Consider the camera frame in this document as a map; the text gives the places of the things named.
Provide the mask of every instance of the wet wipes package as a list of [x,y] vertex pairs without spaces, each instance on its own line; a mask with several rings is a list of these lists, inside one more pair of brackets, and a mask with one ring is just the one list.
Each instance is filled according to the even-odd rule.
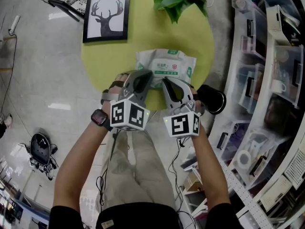
[[136,57],[136,70],[148,69],[153,72],[153,88],[161,88],[162,78],[166,76],[190,83],[196,66],[196,58],[186,56],[178,50],[154,49],[137,52]]

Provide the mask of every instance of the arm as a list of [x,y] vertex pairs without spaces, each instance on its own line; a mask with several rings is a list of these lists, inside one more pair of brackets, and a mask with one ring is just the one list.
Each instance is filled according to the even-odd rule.
[[230,203],[223,170],[201,124],[199,136],[192,136],[192,140],[209,210],[218,204]]
[[82,187],[107,132],[106,128],[91,122],[74,144],[57,174],[53,206],[66,206],[80,212]]

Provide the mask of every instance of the picture frame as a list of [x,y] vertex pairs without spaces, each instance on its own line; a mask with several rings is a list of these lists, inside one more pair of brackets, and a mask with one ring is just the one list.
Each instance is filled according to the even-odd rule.
[[82,42],[126,40],[129,2],[130,0],[87,0]]

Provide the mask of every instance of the black wire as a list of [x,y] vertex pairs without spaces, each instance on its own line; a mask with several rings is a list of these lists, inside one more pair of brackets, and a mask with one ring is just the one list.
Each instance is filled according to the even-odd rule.
[[[9,29],[9,34],[10,34],[11,36],[15,36],[15,37],[16,37],[16,45],[15,45],[15,51],[14,51],[13,66],[12,66],[11,74],[10,74],[10,81],[11,81],[11,78],[12,78],[12,76],[13,76],[13,71],[14,71],[14,65],[15,65],[15,55],[16,55],[16,48],[17,48],[17,35],[16,35],[16,34],[11,34],[11,33],[10,33],[10,29]],[[9,81],[9,85],[8,85],[8,87],[7,87],[7,89],[6,89],[6,92],[5,92],[5,95],[4,95],[4,99],[3,99],[2,106],[1,106],[0,114],[2,113],[3,106],[4,106],[4,102],[5,102],[5,98],[6,98],[6,95],[7,95],[8,91],[9,91],[10,81]]]
[[119,133],[121,132],[121,130],[117,130],[117,132],[115,134],[113,134],[113,145],[112,145],[112,149],[111,149],[111,153],[110,153],[110,157],[109,157],[109,161],[108,161],[108,166],[106,168],[106,170],[104,171],[104,173],[102,174],[102,176],[99,176],[96,178],[96,182],[95,185],[98,188],[99,192],[100,192],[100,205],[101,205],[101,211],[102,211],[102,206],[104,205],[104,200],[103,200],[103,195],[106,189],[106,178],[107,178],[107,173],[108,173],[108,167],[112,158],[112,154],[115,148],[115,144],[116,144],[116,140],[118,138]]
[[178,151],[177,151],[175,157],[173,158],[172,162],[171,162],[170,165],[168,166],[168,171],[175,175],[175,189],[176,189],[176,192],[177,192],[178,197],[179,197],[179,200],[180,200],[180,207],[179,207],[179,209],[177,210],[177,213],[179,213],[179,211],[180,211],[180,209],[181,209],[181,206],[182,206],[182,203],[183,203],[183,196],[182,196],[182,194],[181,194],[181,191],[180,191],[179,186],[178,186],[178,183],[177,183],[177,180],[178,180],[177,171],[176,171],[175,167],[173,166],[174,161],[178,158],[179,153],[180,153],[180,146],[179,146],[179,144],[178,144],[178,139],[176,139],[176,142],[177,142],[177,146],[178,146]]
[[191,215],[191,214],[189,214],[189,213],[187,213],[187,212],[185,212],[185,211],[179,211],[179,213],[185,213],[185,214],[187,214],[190,218],[191,218],[191,220],[192,220],[192,223],[193,223],[193,225],[194,225],[194,228],[196,228],[196,223],[195,223],[195,219],[193,218],[193,216]]
[[55,158],[54,158],[52,155],[50,155],[50,157],[52,158],[52,161],[55,163],[55,165],[57,166],[57,168],[59,168],[59,165],[57,164]]
[[175,162],[175,160],[176,160],[176,159],[178,158],[178,156],[179,156],[181,147],[184,147],[184,143],[185,143],[187,140],[188,140],[187,137],[185,137],[185,138],[183,139],[183,141],[181,141],[181,138],[177,138],[177,139],[176,139],[178,151],[177,151],[176,155],[174,156],[174,158],[173,158],[171,164],[169,165],[168,171],[175,175],[175,189],[176,189],[176,192],[177,192],[178,197],[179,197],[179,200],[180,200],[180,206],[179,206],[179,209],[177,210],[177,213],[178,213],[178,214],[179,214],[179,213],[185,213],[185,214],[187,214],[187,215],[191,218],[191,220],[192,220],[192,223],[191,223],[190,225],[193,224],[193,225],[194,225],[194,228],[196,228],[196,223],[195,223],[195,219],[193,218],[193,216],[192,216],[191,214],[185,212],[185,211],[181,211],[181,207],[182,207],[182,204],[183,204],[183,195],[182,195],[181,190],[179,189],[178,182],[177,182],[177,180],[178,180],[177,171],[176,171],[176,169],[175,169],[175,167],[174,167],[174,165],[173,165],[174,162]]

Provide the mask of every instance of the roll of tape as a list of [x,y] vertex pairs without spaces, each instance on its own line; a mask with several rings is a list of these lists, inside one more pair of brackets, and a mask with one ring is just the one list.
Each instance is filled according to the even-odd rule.
[[246,150],[239,151],[237,164],[241,169],[249,169],[251,166],[251,154]]

